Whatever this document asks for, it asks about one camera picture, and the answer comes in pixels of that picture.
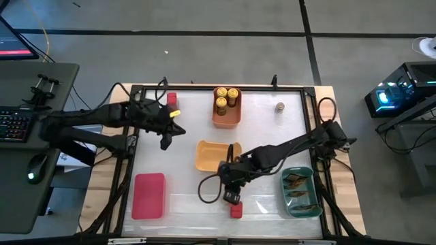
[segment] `white object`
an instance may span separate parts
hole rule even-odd
[[[124,237],[226,237],[226,238],[321,238],[320,218],[294,218],[285,211],[280,189],[280,174],[263,176],[242,188],[243,217],[230,218],[230,207],[222,200],[202,203],[197,196],[199,182],[210,172],[195,167],[196,146],[200,140],[221,143],[239,142],[243,152],[261,145],[277,145],[306,133],[300,93],[242,93],[241,121],[235,129],[217,129],[212,124],[212,91],[177,92],[181,115],[174,121],[186,129],[185,135],[173,137],[171,146],[159,148],[160,136],[140,131],[135,163],[123,224]],[[153,99],[154,93],[146,94]],[[272,110],[278,102],[287,106],[281,114]],[[286,167],[311,167],[309,151],[287,159]],[[134,176],[163,173],[166,178],[166,210],[156,220],[134,220],[131,207]],[[219,179],[202,185],[202,197],[216,197]]]
[[[414,42],[418,39],[422,39],[419,43],[419,47],[420,47],[419,51],[414,48]],[[435,38],[418,37],[412,42],[411,49],[417,52],[418,54],[423,54],[432,59],[436,59],[436,37]]]

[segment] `computer mouse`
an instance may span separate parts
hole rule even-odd
[[[27,165],[27,181],[30,184],[37,184],[44,179],[46,174],[47,155],[37,154]]]

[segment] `keyboard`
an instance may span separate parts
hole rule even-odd
[[[34,119],[29,108],[0,106],[0,142],[25,143]]]

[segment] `wooden table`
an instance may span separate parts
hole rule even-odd
[[[130,88],[133,84],[124,84],[124,85],[126,89],[130,91]],[[155,86],[156,84],[144,84],[144,85]],[[177,84],[177,85],[197,86],[197,84]],[[330,97],[334,99],[333,87],[314,86],[314,88],[316,92],[317,101],[319,101],[323,97]],[[117,103],[127,100],[128,100],[128,96],[123,92],[121,87],[117,86],[112,93],[112,96],[110,98],[110,103]],[[309,105],[310,103],[308,102],[308,107],[309,107],[308,111],[311,118],[311,126],[312,128],[314,128],[315,121],[313,117],[313,111],[311,109],[311,106]],[[325,118],[326,120],[332,118],[334,113],[334,108],[331,102],[323,101],[323,103],[320,106],[320,113],[322,118]],[[340,122],[339,113],[337,114],[336,121]],[[102,133],[104,135],[121,134],[122,128],[114,129],[114,128],[104,127]],[[105,151],[101,153],[99,156],[97,156],[95,161],[96,162],[100,161],[109,156],[110,153],[108,151]],[[344,152],[337,151],[337,159],[350,165],[348,154]],[[109,194],[110,194],[110,187],[114,175],[115,163],[116,163],[116,159],[111,158],[96,165],[92,170],[91,179],[89,180],[87,195],[84,200],[82,214],[80,217],[80,224],[84,229],[86,229],[91,225],[91,223],[97,218],[97,216],[103,210],[104,206],[108,201]],[[127,161],[123,163],[123,167],[121,168],[121,175],[120,175],[119,182],[121,182],[124,176],[126,165],[127,165]],[[362,219],[362,213],[360,211],[360,204],[356,192],[356,185],[354,184],[354,179],[351,171],[348,170],[348,168],[346,168],[342,164],[337,163],[336,161],[332,161],[330,173],[333,183],[334,196],[336,198],[337,205],[340,207],[344,215],[346,215],[348,221],[351,222],[352,225],[359,232],[365,234],[366,232]],[[111,231],[114,229],[114,226],[116,225],[119,203],[120,201],[114,207],[114,215],[112,215],[112,222],[110,227]],[[324,205],[325,205],[324,211],[326,212],[326,216],[327,216],[328,228],[332,233],[334,233],[333,219],[332,219],[330,208],[326,206],[325,202]]]

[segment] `yellow can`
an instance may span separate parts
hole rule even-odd
[[[229,106],[234,107],[236,105],[236,98],[238,98],[239,92],[235,88],[231,88],[228,91],[228,97],[229,97]]]
[[[227,105],[227,99],[220,97],[216,100],[215,104],[217,105],[217,114],[220,116],[225,115],[225,106]]]
[[[227,96],[227,89],[221,87],[217,89],[217,96],[225,98]]]

